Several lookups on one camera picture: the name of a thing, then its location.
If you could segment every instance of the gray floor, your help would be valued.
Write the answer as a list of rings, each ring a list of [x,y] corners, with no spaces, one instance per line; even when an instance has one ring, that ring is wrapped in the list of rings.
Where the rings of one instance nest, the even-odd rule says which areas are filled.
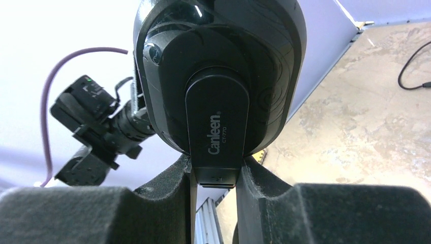
[[[398,87],[407,59],[431,41],[431,23],[371,28],[348,50],[268,147],[264,166],[289,184],[409,186],[431,201],[431,89]],[[431,45],[404,75],[431,81]],[[218,206],[226,244],[235,191]]]

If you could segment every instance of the canleen logo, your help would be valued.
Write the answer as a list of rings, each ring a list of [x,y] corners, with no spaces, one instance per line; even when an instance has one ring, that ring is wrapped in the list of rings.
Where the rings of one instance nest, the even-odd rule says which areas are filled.
[[[217,112],[216,115],[212,115],[210,120],[211,131],[207,137],[211,138],[211,146],[208,148],[208,153],[217,155],[220,153],[220,114]]]

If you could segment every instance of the white wall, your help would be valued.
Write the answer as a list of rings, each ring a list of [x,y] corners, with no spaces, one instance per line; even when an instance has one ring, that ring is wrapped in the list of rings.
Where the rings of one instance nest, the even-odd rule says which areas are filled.
[[[45,177],[39,105],[43,82],[65,55],[94,46],[129,48],[139,1],[23,0],[0,2],[0,178],[32,186]],[[295,93],[298,108],[344,52],[356,33],[333,0],[301,0],[307,23],[307,51]],[[87,74],[113,92],[129,75],[130,60],[121,54],[88,54],[68,63],[58,74],[49,106],[71,82]],[[128,89],[121,90],[127,97]],[[49,117],[54,172],[80,147],[72,133]],[[139,159],[120,157],[104,185],[135,188],[167,168],[179,153],[154,136],[142,144]],[[199,190],[199,202],[223,190]]]
[[[376,25],[431,21],[429,0],[338,0],[356,21]]]

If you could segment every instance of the camera body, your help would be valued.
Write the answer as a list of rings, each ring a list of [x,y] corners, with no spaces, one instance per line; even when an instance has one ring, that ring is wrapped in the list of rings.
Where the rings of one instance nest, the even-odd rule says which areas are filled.
[[[147,1],[136,76],[155,132],[190,155],[198,183],[235,186],[243,158],[281,132],[305,52],[296,2]]]

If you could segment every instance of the black foam padding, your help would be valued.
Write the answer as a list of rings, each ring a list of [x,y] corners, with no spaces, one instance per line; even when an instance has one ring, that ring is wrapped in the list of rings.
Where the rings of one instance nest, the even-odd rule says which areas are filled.
[[[190,209],[196,207],[188,164],[182,156],[137,193],[122,187],[9,190],[0,197],[0,243],[191,243]]]
[[[240,243],[431,243],[431,208],[411,188],[290,188],[248,159],[236,193]]]

